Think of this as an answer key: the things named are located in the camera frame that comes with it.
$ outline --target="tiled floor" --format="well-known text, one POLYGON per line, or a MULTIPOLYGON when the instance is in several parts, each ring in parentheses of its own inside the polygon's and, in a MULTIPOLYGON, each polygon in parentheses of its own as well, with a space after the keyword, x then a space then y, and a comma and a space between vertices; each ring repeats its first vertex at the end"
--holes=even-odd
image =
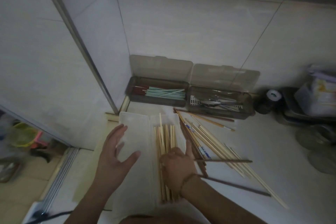
POLYGON ((0 184, 0 223, 19 224, 31 204, 40 200, 60 158, 47 163, 40 157, 27 157, 17 177, 0 184))

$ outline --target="box with green chopsticks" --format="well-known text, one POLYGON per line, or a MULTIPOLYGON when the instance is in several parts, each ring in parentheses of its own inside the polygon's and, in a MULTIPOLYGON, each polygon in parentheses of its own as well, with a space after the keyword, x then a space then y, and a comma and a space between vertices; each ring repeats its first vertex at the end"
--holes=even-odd
POLYGON ((134 76, 128 83, 126 94, 134 102, 184 107, 188 87, 187 82, 134 76))

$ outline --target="white countertop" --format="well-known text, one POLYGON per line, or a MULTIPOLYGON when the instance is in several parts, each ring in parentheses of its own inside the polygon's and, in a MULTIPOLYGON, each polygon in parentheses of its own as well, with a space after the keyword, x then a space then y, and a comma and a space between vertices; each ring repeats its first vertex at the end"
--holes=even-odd
MULTIPOLYGON (((169 106, 131 102, 128 112, 157 115, 169 114, 169 106)), ((230 126, 232 124, 216 120, 230 126)), ((242 158, 253 161, 250 167, 266 184, 289 206, 283 208, 274 198, 264 197, 248 191, 208 181, 225 197, 255 214, 269 224, 334 224, 336 223, 336 177, 315 170, 307 160, 307 153, 295 140, 297 128, 277 123, 272 114, 256 114, 246 120, 235 123, 236 132, 217 127, 206 121, 201 122, 217 139, 232 147, 242 158)), ((83 161, 88 161, 82 152, 73 163, 61 190, 52 206, 52 213, 68 211, 74 208, 71 202, 76 183, 84 172, 83 161)), ((242 178, 236 171, 222 163, 208 163, 210 177, 233 182, 259 190, 264 190, 255 180, 242 178)), ((65 218, 55 219, 52 223, 62 223, 65 218)), ((112 223, 109 212, 103 212, 101 224, 112 223)))

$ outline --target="person's right hand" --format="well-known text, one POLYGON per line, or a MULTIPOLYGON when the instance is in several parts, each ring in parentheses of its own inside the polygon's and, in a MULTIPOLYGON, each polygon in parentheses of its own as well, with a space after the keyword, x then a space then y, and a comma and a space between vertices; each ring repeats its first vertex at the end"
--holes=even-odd
POLYGON ((191 151, 191 142, 186 140, 185 154, 180 148, 172 148, 169 153, 162 155, 162 175, 165 184, 172 191, 180 193, 183 181, 191 174, 197 174, 194 164, 194 155, 191 151))

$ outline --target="power cord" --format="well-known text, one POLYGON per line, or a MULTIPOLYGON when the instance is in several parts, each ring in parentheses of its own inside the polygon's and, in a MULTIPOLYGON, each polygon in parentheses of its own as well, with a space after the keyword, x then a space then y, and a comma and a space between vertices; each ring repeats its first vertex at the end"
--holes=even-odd
POLYGON ((57 213, 55 215, 51 215, 51 216, 48 216, 47 213, 41 215, 40 217, 38 217, 36 220, 33 220, 31 222, 27 222, 25 224, 39 224, 40 222, 43 222, 43 221, 47 221, 47 220, 51 220, 51 219, 54 219, 54 218, 57 218, 57 217, 60 217, 62 215, 67 215, 67 214, 70 214, 72 213, 73 211, 68 211, 68 212, 62 212, 62 213, 57 213))

